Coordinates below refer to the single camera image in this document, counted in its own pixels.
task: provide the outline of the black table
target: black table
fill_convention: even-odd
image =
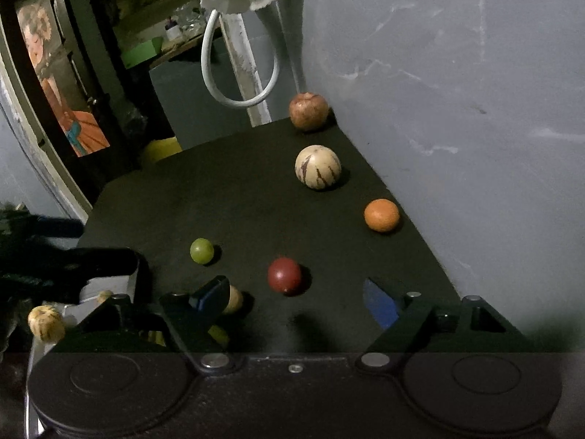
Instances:
[[[331,191],[312,191],[294,173],[298,152],[321,144],[346,170]],[[412,222],[395,233],[370,231],[363,210],[392,195],[332,126],[301,134],[281,120],[194,147],[104,189],[80,246],[127,246],[148,260],[153,294],[192,292],[226,275],[255,304],[244,319],[220,322],[237,350],[358,352],[381,333],[362,301],[366,277],[396,292],[419,291],[440,303],[458,297]],[[191,242],[221,247],[213,265],[195,264]],[[284,297],[266,282],[278,256],[296,259],[312,285]]]

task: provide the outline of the white hose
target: white hose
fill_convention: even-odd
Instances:
[[[232,101],[232,99],[228,99],[225,95],[221,93],[221,91],[216,86],[214,77],[211,73],[210,64],[211,42],[213,40],[213,35],[215,32],[215,25],[219,17],[219,12],[217,10],[213,10],[211,12],[210,20],[207,22],[205,33],[203,35],[203,48],[201,49],[201,71],[203,73],[203,81],[205,82],[205,86],[207,86],[207,90],[209,90],[210,94],[214,97],[216,101],[232,109],[245,109],[247,107],[258,105],[260,102],[264,101],[264,99],[268,97],[268,94],[270,94],[272,89],[274,89],[276,81],[279,78],[280,58],[277,51],[277,48],[279,47],[278,41],[276,40],[277,36],[274,34],[274,31],[271,28],[270,23],[264,19],[264,12],[258,11],[257,15],[260,21],[262,21],[262,23],[266,27],[268,37],[270,38],[270,41],[273,46],[274,69],[272,70],[272,77],[270,78],[270,82],[264,88],[264,90],[262,90],[262,92],[260,92],[257,96],[248,99],[247,101]]]

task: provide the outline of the poster of woman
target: poster of woman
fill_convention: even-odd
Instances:
[[[50,2],[37,0],[18,10],[30,62],[43,92],[78,157],[109,147],[64,51]]]

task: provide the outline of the small bottle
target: small bottle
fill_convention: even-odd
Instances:
[[[171,17],[167,19],[165,30],[167,31],[167,39],[169,41],[176,40],[182,36],[181,27]]]

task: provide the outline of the woman's hair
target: woman's hair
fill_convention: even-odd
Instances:
[[[30,4],[24,6],[18,12],[18,22],[24,32],[24,28],[29,27],[31,34],[38,34],[43,41],[51,39],[51,22],[47,10],[39,4]]]

